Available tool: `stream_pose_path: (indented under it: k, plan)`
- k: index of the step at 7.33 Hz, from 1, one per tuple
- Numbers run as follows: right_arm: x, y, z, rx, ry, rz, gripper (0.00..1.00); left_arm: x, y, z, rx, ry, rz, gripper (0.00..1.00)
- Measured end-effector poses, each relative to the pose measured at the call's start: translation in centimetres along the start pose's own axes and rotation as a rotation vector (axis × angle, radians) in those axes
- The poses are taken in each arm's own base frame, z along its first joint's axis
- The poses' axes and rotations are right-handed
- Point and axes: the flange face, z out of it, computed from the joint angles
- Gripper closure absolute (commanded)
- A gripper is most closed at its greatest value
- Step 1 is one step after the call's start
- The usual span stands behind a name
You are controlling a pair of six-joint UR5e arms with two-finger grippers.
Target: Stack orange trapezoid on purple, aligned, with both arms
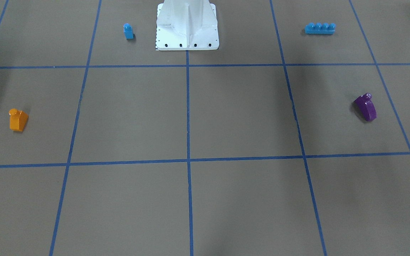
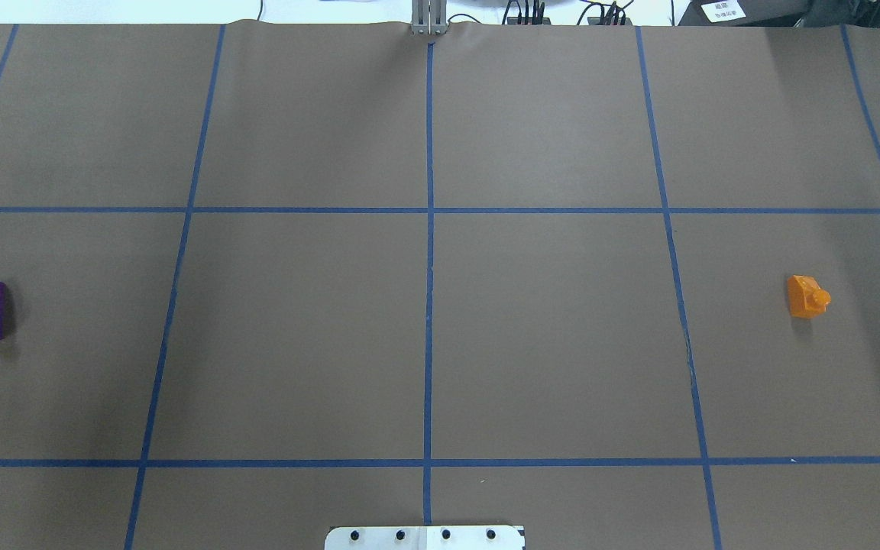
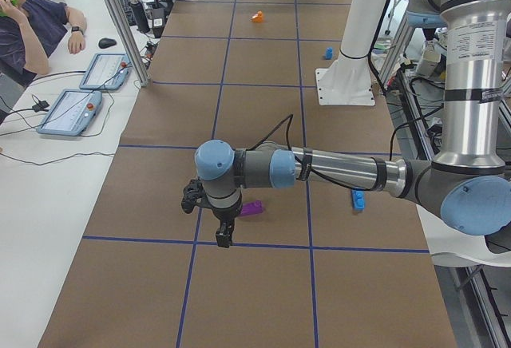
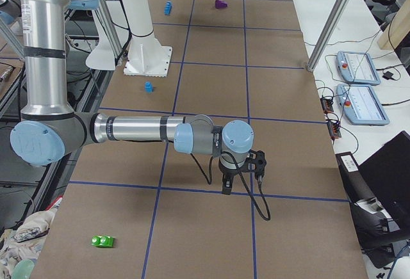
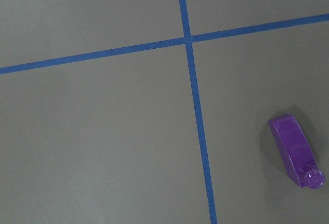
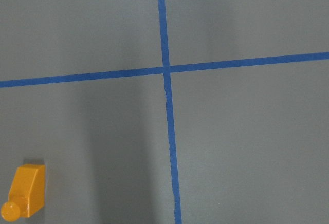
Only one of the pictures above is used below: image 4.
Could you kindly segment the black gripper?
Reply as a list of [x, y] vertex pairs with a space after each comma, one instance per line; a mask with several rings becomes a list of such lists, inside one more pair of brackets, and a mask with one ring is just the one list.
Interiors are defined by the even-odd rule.
[[233, 179], [235, 176], [241, 174], [241, 169], [226, 167], [222, 161], [218, 162], [218, 167], [222, 173], [222, 194], [230, 195], [233, 187]]

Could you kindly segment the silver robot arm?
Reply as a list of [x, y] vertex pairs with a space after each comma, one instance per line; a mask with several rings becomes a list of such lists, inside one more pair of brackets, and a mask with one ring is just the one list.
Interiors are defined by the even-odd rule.
[[206, 115], [106, 116], [78, 113], [67, 100], [66, 10], [98, 10], [104, 0], [19, 0], [27, 103], [10, 133], [13, 151], [45, 166], [91, 143], [105, 141], [172, 143], [177, 152], [218, 159], [222, 192], [231, 193], [235, 176], [262, 179], [265, 156], [254, 151], [254, 132], [243, 121], [217, 126]]

